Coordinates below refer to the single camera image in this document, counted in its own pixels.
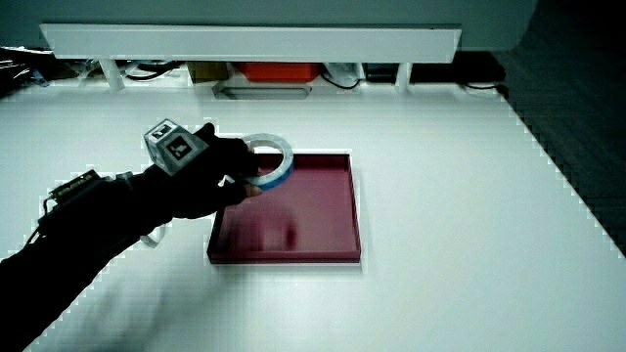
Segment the person's right hand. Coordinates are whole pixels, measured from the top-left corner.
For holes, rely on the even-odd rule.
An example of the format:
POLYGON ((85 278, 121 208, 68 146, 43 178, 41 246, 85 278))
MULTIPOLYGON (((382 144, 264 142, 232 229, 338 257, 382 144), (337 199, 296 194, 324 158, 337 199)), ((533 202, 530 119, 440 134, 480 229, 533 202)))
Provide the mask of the person's right hand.
POLYGON ((210 122, 190 132, 166 119, 145 141, 153 165, 133 181, 167 219, 201 218, 261 194, 246 180, 258 174, 258 156, 241 139, 217 136, 210 122))

